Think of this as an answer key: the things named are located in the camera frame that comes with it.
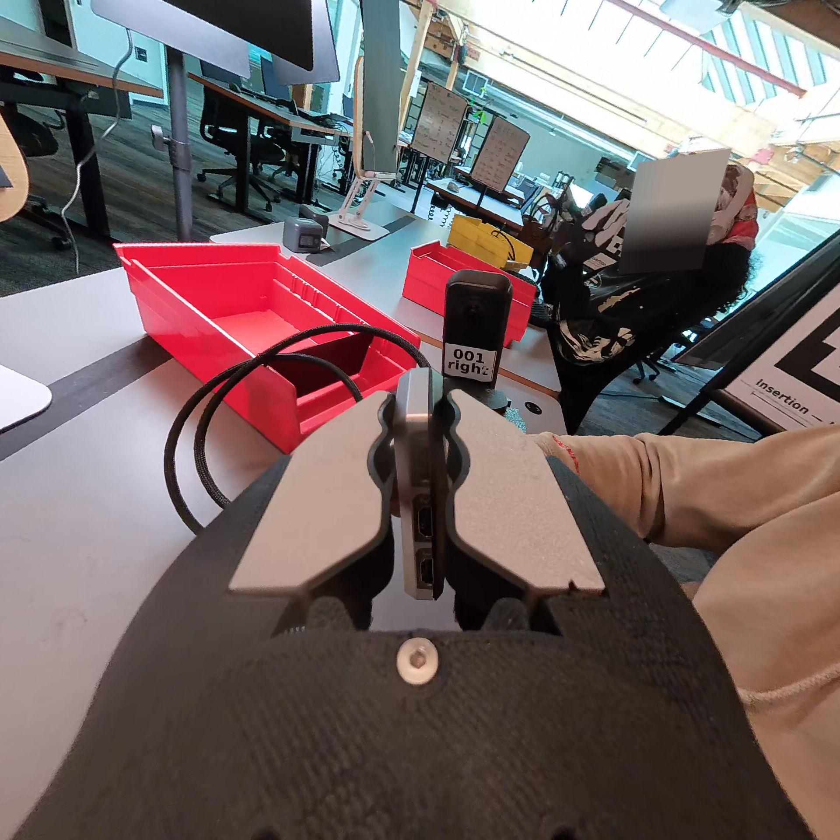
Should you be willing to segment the rolling note board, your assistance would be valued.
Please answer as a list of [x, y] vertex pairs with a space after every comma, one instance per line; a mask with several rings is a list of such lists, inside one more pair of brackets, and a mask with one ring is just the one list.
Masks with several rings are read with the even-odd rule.
[[479, 188], [502, 193], [529, 140], [527, 131], [499, 115], [494, 116], [471, 167], [471, 180]]
[[408, 147], [439, 163], [449, 163], [468, 108], [466, 98], [429, 81]]

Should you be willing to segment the red plastic bin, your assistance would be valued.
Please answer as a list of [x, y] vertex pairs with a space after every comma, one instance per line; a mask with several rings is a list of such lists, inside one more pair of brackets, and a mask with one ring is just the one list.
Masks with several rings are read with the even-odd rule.
[[457, 247], [433, 241], [411, 249], [402, 296], [421, 307], [445, 315], [445, 288], [459, 270], [493, 272], [507, 276], [512, 285], [512, 302], [505, 334], [505, 347], [522, 340], [529, 326], [537, 288], [519, 276], [487, 264]]
[[[201, 382], [291, 335], [366, 323], [419, 346], [409, 329], [295, 255], [269, 244], [116, 245], [145, 331]], [[275, 360], [225, 402], [284, 454], [353, 399], [331, 372]]]

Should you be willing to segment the yellow plastic bin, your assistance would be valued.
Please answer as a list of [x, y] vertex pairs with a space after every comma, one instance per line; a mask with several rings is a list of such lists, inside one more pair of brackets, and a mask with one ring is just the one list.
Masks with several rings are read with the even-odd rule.
[[513, 234], [485, 223], [478, 218], [457, 213], [449, 227], [448, 244], [490, 266], [514, 271], [530, 265], [533, 248]]

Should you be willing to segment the person's right forearm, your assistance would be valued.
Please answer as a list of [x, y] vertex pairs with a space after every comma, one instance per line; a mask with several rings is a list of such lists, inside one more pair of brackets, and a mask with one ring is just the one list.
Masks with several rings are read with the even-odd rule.
[[530, 438], [651, 543], [713, 552], [733, 569], [838, 572], [836, 427], [756, 443], [653, 434]]

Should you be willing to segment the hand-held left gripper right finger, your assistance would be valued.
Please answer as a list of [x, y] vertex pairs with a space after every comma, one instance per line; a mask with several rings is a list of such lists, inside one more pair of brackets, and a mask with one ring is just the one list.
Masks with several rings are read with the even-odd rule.
[[550, 599], [605, 596], [592, 550], [534, 438], [453, 390], [444, 399], [444, 439], [444, 569], [460, 630], [480, 630], [499, 601], [518, 602], [525, 625], [535, 619], [540, 627]]

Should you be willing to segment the person's beige hoodie torso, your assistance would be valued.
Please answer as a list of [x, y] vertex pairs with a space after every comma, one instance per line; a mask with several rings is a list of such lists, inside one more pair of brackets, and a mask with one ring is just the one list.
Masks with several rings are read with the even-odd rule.
[[803, 507], [736, 539], [695, 598], [752, 732], [817, 838], [838, 838], [838, 509]]

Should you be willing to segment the black-framed marker sign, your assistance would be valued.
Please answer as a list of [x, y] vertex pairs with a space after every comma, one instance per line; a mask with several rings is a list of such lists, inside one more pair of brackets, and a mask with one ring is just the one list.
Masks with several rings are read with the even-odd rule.
[[762, 436], [838, 427], [839, 232], [724, 318], [675, 362], [717, 372], [659, 431], [709, 404]]

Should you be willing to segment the black office chair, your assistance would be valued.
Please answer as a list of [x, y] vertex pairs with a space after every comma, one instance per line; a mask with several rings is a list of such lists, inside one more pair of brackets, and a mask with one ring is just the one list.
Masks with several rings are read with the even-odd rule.
[[224, 198], [224, 189], [235, 186], [239, 189], [239, 175], [246, 174], [246, 166], [251, 170], [247, 184], [252, 186], [265, 203], [265, 211], [270, 214], [274, 203], [281, 199], [280, 193], [261, 177], [263, 165], [281, 165], [286, 161], [286, 152], [270, 134], [270, 126], [260, 121], [255, 133], [250, 131], [249, 117], [245, 109], [239, 108], [233, 99], [203, 86], [203, 111], [199, 130], [201, 137], [211, 145], [232, 155], [236, 167], [202, 170], [197, 173], [199, 182], [206, 182], [208, 175], [225, 175], [227, 180], [220, 183], [215, 197]]

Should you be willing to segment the wooden-top desk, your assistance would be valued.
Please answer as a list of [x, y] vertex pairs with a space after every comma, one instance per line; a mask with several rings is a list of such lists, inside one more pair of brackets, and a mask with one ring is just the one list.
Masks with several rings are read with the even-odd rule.
[[1, 17], [1, 99], [63, 115], [73, 161], [93, 150], [90, 116], [131, 118], [130, 94], [163, 98], [161, 87]]

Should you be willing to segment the silver monitor on pole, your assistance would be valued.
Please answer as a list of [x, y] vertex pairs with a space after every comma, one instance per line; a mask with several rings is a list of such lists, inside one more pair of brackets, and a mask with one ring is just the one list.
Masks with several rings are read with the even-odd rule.
[[179, 240], [193, 238], [192, 151], [187, 128], [184, 56], [210, 61], [243, 77], [249, 72], [249, 46], [304, 71], [304, 81], [325, 81], [328, 56], [326, 2], [310, 1], [93, 1], [92, 12], [165, 49], [171, 135], [154, 144], [167, 148], [174, 180], [175, 223]]

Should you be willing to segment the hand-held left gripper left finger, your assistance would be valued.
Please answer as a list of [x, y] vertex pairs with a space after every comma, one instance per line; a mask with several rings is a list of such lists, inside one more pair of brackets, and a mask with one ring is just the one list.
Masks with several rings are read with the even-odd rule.
[[228, 584], [309, 607], [340, 601], [357, 629], [394, 572], [395, 395], [374, 392], [291, 454]]

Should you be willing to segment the grey hdmi port hub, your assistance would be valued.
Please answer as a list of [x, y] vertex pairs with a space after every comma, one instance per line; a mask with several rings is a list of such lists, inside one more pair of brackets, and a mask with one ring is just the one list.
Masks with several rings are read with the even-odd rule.
[[395, 394], [393, 454], [401, 520], [405, 592], [437, 600], [445, 588], [448, 472], [442, 401], [444, 380], [416, 367]]

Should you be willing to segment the small grey device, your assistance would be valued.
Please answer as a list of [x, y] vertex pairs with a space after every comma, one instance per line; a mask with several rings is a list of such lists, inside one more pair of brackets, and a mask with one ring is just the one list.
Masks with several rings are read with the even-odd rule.
[[287, 219], [283, 226], [282, 245], [292, 253], [312, 255], [330, 247], [329, 215], [315, 206], [301, 204], [298, 215]]

